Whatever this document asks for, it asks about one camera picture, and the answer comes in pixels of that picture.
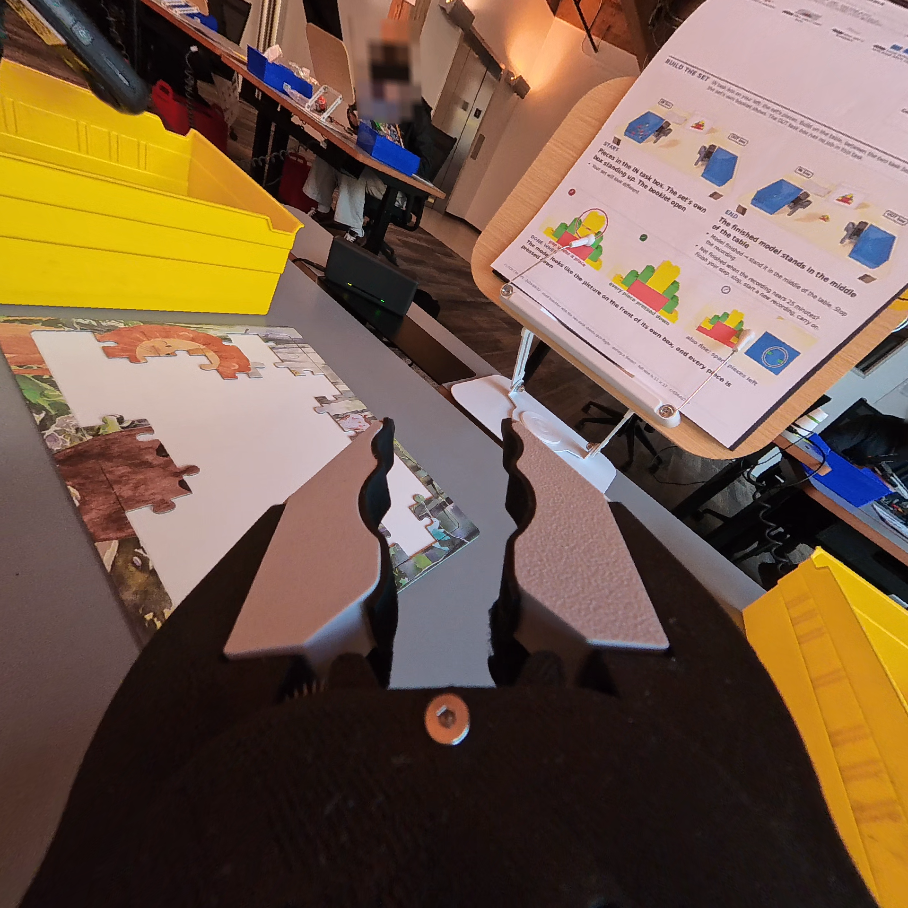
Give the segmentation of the yellow plastic bin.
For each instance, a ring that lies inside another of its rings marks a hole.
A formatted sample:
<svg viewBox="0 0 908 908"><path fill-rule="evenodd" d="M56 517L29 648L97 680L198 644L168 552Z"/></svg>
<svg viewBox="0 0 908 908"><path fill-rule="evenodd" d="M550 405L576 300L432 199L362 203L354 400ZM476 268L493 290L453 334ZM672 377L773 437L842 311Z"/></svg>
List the yellow plastic bin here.
<svg viewBox="0 0 908 908"><path fill-rule="evenodd" d="M906 609L816 549L743 622L869 889L906 906Z"/></svg>
<svg viewBox="0 0 908 908"><path fill-rule="evenodd" d="M3 304L267 312L301 222L197 131L5 59Z"/></svg>

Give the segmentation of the metal page holder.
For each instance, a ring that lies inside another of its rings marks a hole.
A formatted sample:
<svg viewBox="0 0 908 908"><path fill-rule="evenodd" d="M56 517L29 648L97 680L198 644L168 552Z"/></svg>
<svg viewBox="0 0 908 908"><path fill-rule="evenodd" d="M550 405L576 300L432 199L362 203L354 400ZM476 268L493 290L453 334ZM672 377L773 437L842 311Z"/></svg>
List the metal page holder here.
<svg viewBox="0 0 908 908"><path fill-rule="evenodd" d="M503 299L509 299L516 291L516 280L517 279L519 279L520 277L529 273L534 268L536 268L538 265L543 264L544 262L547 262L554 255L561 253L561 252L572 251L573 249L592 247L596 243L596 241L599 239L601 239L601 235L599 233L594 233L594 234L587 235L583 238L578 238L576 240L573 240L572 242L568 243L566 246L561 246L561 245L557 244L556 248L553 249L552 252L545 253L539 260L537 260L533 264L529 265L527 269L520 272L514 279L512 279L509 282L507 282L506 284L504 284L501 288L500 296Z"/></svg>
<svg viewBox="0 0 908 908"><path fill-rule="evenodd" d="M676 407L672 404L664 403L658 407L656 413L663 419L674 419L679 417L679 414L682 409L684 409L687 404L693 400L697 394L702 391L710 380L713 380L719 374L720 370L723 369L726 364L732 359L732 356L735 353L743 353L749 349L756 340L756 334L750 329L745 329L740 338L733 343L731 351L721 360L721 362L713 369L708 371L704 380Z"/></svg>

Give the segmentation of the black charger box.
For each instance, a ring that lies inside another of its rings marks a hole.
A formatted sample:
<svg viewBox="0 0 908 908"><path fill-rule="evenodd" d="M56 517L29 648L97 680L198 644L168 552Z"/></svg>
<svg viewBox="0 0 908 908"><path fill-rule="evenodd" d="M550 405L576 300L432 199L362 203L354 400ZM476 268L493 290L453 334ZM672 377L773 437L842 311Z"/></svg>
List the black charger box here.
<svg viewBox="0 0 908 908"><path fill-rule="evenodd" d="M418 289L414 279L342 237L332 240L324 279L399 316L407 314Z"/></svg>

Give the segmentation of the puzzle frame tray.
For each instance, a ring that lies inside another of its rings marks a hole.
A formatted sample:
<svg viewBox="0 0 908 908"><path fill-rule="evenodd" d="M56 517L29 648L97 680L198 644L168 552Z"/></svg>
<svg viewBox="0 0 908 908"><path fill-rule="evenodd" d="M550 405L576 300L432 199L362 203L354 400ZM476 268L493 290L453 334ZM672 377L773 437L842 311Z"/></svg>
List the puzzle frame tray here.
<svg viewBox="0 0 908 908"><path fill-rule="evenodd" d="M96 339L144 323L4 316L1 327L2 351L57 470L54 454L91 438L83 427L112 415L148 420L177 466L200 470L185 478L192 492L165 514L125 512L107 479L76 489L58 471L141 645L265 510L352 441L314 411L315 399L358 397L315 349L326 375L275 368L267 340L308 344L287 327L159 323L159 338L207 332L235 345L264 363L252 379L224 380L199 368L206 357L182 350L139 364L108 358Z"/></svg>

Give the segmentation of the wooden background desk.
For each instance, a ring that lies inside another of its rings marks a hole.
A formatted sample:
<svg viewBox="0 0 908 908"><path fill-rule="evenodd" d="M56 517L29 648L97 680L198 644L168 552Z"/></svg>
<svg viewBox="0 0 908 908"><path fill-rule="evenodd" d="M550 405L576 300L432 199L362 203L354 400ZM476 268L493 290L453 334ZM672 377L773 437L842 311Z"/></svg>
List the wooden background desk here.
<svg viewBox="0 0 908 908"><path fill-rule="evenodd" d="M162 2L143 1L143 6L181 30L194 43L215 53L221 62L238 74L242 81L241 96L257 112L253 141L251 176L276 196L282 172L282 157L290 137L338 170L360 176L369 166L385 178L385 182L398 190L412 191L428 198L443 198L444 192L419 176L404 175L389 165L376 160L357 146L355 137L339 130L329 122L298 106L288 95L265 83L246 65L245 52L239 46L221 38L206 26L196 24L189 17L174 12Z"/></svg>

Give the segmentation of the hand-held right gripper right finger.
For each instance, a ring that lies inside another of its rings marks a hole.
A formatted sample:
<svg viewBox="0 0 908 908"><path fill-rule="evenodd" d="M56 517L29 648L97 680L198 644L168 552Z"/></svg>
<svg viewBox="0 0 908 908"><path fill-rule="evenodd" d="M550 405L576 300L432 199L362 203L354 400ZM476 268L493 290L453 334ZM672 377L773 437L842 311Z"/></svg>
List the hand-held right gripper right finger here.
<svg viewBox="0 0 908 908"><path fill-rule="evenodd" d="M528 651L663 651L668 640L607 497L523 423L502 422L505 609Z"/></svg>

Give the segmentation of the blue box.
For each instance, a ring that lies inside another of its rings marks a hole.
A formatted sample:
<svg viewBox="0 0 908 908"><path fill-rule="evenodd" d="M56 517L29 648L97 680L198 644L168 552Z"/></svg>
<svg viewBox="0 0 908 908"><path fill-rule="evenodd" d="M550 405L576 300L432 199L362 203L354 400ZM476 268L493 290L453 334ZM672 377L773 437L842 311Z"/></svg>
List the blue box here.
<svg viewBox="0 0 908 908"><path fill-rule="evenodd" d="M284 92L286 86L306 99L312 98L312 84L280 62L271 62L262 52L248 45L246 48L249 72L271 88Z"/></svg>
<svg viewBox="0 0 908 908"><path fill-rule="evenodd" d="M393 141L381 131L377 131L369 122L358 124L357 146L376 161L406 176L418 174L420 158L403 145Z"/></svg>
<svg viewBox="0 0 908 908"><path fill-rule="evenodd" d="M834 492L853 506L868 505L893 492L872 470L858 468L844 459L829 448L822 437L813 436L803 441L802 448L816 460L823 461L828 468L825 473L815 473L812 482Z"/></svg>

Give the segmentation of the red bag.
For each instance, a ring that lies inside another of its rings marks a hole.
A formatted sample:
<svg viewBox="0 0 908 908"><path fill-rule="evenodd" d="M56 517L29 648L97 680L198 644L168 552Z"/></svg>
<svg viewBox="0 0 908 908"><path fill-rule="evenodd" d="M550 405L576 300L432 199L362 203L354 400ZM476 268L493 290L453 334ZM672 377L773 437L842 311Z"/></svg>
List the red bag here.
<svg viewBox="0 0 908 908"><path fill-rule="evenodd" d="M310 172L311 164L301 153L287 153L279 182L279 201L306 213L316 208L317 202L304 191Z"/></svg>
<svg viewBox="0 0 908 908"><path fill-rule="evenodd" d="M168 131L187 135L192 128L221 152L227 151L229 127L218 107L190 101L176 93L164 80L153 85L152 107Z"/></svg>

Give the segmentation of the teal grey puzzle piece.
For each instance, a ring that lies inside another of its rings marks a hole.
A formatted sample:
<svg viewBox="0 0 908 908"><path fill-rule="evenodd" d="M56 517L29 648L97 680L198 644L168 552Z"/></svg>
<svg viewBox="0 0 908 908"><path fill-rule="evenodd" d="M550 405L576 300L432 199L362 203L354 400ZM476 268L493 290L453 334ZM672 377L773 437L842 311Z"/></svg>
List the teal grey puzzle piece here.
<svg viewBox="0 0 908 908"><path fill-rule="evenodd" d="M441 531L448 536L456 535L456 530L460 528L460 520L452 515L450 508L453 501L444 495L414 495L413 504L410 511L420 521L429 520L428 526L432 527L438 523Z"/></svg>

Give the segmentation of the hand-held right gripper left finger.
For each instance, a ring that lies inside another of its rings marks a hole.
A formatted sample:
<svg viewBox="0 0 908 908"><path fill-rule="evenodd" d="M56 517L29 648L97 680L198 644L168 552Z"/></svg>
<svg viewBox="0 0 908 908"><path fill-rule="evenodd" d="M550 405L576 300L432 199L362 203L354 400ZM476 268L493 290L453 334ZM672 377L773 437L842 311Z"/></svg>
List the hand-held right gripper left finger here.
<svg viewBox="0 0 908 908"><path fill-rule="evenodd" d="M227 656L367 655L396 607L380 533L394 423L375 422L289 496L224 648Z"/></svg>

